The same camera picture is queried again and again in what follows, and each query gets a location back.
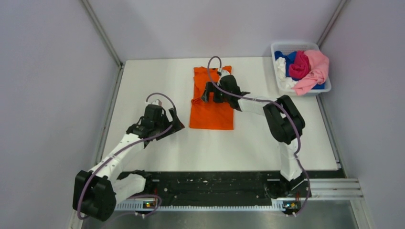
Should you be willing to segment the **orange t shirt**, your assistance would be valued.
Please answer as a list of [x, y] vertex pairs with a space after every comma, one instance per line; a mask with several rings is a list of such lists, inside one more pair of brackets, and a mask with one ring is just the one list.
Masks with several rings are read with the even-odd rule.
[[206, 83], [219, 80], [216, 68], [207, 70], [205, 67], [194, 67], [193, 98], [189, 127], [208, 130], [234, 130], [234, 110], [228, 103], [204, 102], [203, 96]]

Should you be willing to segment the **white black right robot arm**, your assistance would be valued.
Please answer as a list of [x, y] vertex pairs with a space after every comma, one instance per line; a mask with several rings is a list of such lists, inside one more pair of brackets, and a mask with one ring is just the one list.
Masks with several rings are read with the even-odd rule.
[[209, 81], [201, 99], [204, 102], [228, 103], [240, 112], [250, 112], [265, 117], [272, 137], [279, 143], [280, 178], [265, 186], [270, 198], [298, 195], [308, 174], [299, 159], [301, 136], [305, 121], [288, 95], [275, 101], [242, 92], [233, 75], [223, 75], [218, 82]]

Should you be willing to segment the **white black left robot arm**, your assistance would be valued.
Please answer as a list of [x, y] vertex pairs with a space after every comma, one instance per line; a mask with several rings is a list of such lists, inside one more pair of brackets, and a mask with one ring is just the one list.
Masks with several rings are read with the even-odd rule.
[[110, 218], [117, 204], [139, 194], [148, 197], [153, 184], [147, 175], [135, 170], [122, 177], [127, 164], [154, 140], [158, 141], [184, 128], [175, 107], [166, 111], [158, 104], [149, 104], [144, 115], [129, 126], [117, 146], [88, 171], [75, 177], [73, 209], [80, 219], [91, 217], [100, 221]]

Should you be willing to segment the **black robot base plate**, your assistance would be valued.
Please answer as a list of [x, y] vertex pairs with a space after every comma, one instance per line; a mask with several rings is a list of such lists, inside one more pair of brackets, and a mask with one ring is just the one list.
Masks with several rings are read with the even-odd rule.
[[[265, 194], [265, 186], [278, 182], [277, 171], [226, 172], [144, 172], [146, 184], [142, 194], [155, 194], [161, 206], [245, 207], [270, 206], [273, 198]], [[307, 183], [298, 189], [306, 196]]]

